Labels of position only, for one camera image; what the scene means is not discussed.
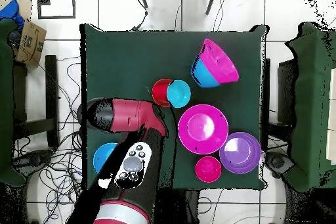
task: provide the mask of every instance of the red cup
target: red cup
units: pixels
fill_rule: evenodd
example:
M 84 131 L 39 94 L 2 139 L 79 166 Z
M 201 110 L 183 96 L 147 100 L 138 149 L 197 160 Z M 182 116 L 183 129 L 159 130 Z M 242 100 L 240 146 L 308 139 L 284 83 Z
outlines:
M 160 79 L 154 84 L 152 96 L 156 104 L 162 107 L 170 107 L 167 99 L 167 89 L 171 82 L 173 82 L 171 79 Z

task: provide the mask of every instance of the pink bowl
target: pink bowl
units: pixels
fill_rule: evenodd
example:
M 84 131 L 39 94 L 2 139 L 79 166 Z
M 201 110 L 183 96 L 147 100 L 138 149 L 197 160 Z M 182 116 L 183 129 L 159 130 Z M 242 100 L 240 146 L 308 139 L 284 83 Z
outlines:
M 212 154 L 228 137 L 228 121 L 217 108 L 208 104 L 190 107 L 178 122 L 181 143 L 194 154 Z
M 213 41 L 205 39 L 199 57 L 219 83 L 237 82 L 239 74 L 228 55 Z
M 196 164 L 196 175 L 205 183 L 212 183 L 221 176 L 221 163 L 212 156 L 204 156 Z

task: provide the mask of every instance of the purple bowl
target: purple bowl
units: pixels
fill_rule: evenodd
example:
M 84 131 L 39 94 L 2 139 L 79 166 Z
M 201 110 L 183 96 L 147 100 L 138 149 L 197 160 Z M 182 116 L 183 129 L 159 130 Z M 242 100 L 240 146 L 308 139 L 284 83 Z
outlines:
M 249 173 L 260 161 L 261 147 L 254 136 L 245 132 L 230 134 L 219 150 L 222 165 L 235 174 Z

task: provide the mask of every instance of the blue object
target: blue object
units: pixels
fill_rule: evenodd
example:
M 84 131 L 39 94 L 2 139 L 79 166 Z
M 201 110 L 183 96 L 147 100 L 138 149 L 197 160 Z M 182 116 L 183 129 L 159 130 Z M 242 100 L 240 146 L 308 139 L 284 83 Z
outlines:
M 174 80 L 167 89 L 168 101 L 175 108 L 186 106 L 190 100 L 189 85 L 183 80 Z
M 202 88 L 218 87 L 220 83 L 212 76 L 210 71 L 205 67 L 205 64 L 198 55 L 192 65 L 192 78 Z
M 0 10 L 0 19 L 10 18 L 18 25 L 18 30 L 24 27 L 24 19 L 18 13 L 18 2 L 16 0 L 10 1 L 10 3 Z
M 116 146 L 117 143 L 107 143 L 103 144 L 98 148 L 98 150 L 96 150 L 93 156 L 93 167 L 97 174 L 102 169 L 105 161 L 108 159 Z

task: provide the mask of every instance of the blue bowl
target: blue bowl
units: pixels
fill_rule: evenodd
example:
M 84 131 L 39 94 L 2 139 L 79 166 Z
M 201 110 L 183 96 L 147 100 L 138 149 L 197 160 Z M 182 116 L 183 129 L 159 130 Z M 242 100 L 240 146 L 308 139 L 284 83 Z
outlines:
M 167 89 L 167 99 L 175 108 L 188 104 L 191 97 L 189 85 L 183 80 L 174 80 Z
M 220 85 L 205 67 L 199 55 L 197 55 L 192 64 L 191 75 L 195 82 L 202 88 L 214 88 Z
M 93 167 L 97 174 L 102 169 L 105 161 L 108 159 L 116 146 L 117 143 L 107 143 L 103 144 L 98 148 L 98 150 L 96 150 L 93 156 Z

